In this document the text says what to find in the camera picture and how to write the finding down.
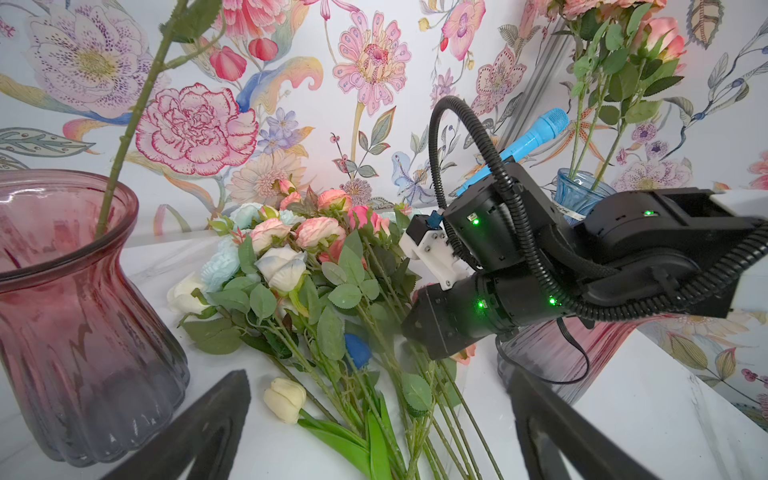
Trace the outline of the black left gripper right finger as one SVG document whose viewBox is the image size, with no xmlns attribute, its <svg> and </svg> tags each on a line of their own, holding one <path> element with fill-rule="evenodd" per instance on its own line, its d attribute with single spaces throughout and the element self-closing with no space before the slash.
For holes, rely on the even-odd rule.
<svg viewBox="0 0 768 480">
<path fill-rule="evenodd" d="M 583 479 L 653 479 L 541 381 L 520 369 L 508 394 L 530 479 L 569 479 L 571 465 Z"/>
</svg>

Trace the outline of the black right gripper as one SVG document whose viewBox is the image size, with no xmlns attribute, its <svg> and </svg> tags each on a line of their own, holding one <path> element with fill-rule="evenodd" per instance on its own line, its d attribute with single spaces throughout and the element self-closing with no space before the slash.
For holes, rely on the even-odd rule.
<svg viewBox="0 0 768 480">
<path fill-rule="evenodd" d="M 445 359 L 489 335 L 515 332 L 513 302 L 521 295 L 521 281 L 501 274 L 475 273 L 449 289 L 430 284 L 415 292 L 402 332 L 431 359 Z"/>
</svg>

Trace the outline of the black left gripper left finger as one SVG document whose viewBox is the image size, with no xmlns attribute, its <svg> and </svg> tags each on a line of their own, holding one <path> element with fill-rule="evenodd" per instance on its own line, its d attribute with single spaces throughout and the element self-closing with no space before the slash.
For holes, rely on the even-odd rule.
<svg viewBox="0 0 768 480">
<path fill-rule="evenodd" d="M 244 370 L 225 375 L 107 479 L 227 479 L 251 391 Z"/>
</svg>

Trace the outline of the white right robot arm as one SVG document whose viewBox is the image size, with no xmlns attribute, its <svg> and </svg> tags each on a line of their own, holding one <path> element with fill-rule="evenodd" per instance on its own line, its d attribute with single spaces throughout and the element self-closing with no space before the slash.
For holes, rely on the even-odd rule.
<svg viewBox="0 0 768 480">
<path fill-rule="evenodd" d="M 438 154 L 446 111 L 486 164 L 454 200 L 445 197 Z M 415 216 L 400 244 L 436 281 L 418 290 L 402 330 L 434 360 L 568 317 L 586 327 L 662 314 L 721 317 L 741 276 L 767 255 L 766 221 L 728 212 L 709 190 L 620 192 L 569 224 L 455 96 L 436 103 L 428 150 L 438 207 Z"/>
</svg>

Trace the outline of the pink flower stem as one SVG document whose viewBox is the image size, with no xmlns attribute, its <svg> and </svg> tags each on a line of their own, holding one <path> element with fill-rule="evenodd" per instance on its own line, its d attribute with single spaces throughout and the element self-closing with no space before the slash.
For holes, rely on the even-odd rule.
<svg viewBox="0 0 768 480">
<path fill-rule="evenodd" d="M 558 33 L 572 37 L 575 42 L 572 65 L 575 83 L 571 88 L 570 96 L 576 99 L 577 113 L 572 127 L 573 151 L 569 167 L 570 178 L 580 170 L 582 147 L 587 145 L 587 140 L 581 140 L 582 123 L 590 85 L 598 71 L 597 50 L 606 30 L 599 19 L 599 4 L 599 1 L 536 1 L 535 11 L 550 20 L 561 19 L 564 24 Z"/>
<path fill-rule="evenodd" d="M 599 1 L 598 15 L 606 28 L 600 41 L 593 103 L 608 125 L 639 123 L 658 110 L 648 98 L 677 24 L 660 16 L 665 1 Z"/>
<path fill-rule="evenodd" d="M 597 120 L 616 130 L 616 136 L 596 171 L 592 191 L 602 183 L 628 127 L 654 116 L 661 102 L 653 97 L 682 80 L 677 68 L 683 47 L 677 21 L 671 17 L 609 20 L 595 34 L 588 52 L 596 87 L 588 105 Z"/>
</svg>

